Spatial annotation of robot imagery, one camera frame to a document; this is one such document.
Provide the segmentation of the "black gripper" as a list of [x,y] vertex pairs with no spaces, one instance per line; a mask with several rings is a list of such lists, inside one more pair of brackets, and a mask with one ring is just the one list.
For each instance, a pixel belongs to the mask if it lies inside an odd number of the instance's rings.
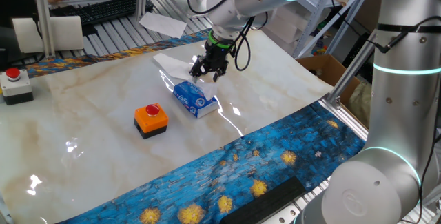
[[226,73],[228,67],[227,55],[229,51],[230,45],[206,41],[205,55],[196,58],[189,74],[197,79],[207,74],[207,70],[215,70],[212,79],[213,82],[217,82],[217,80]]

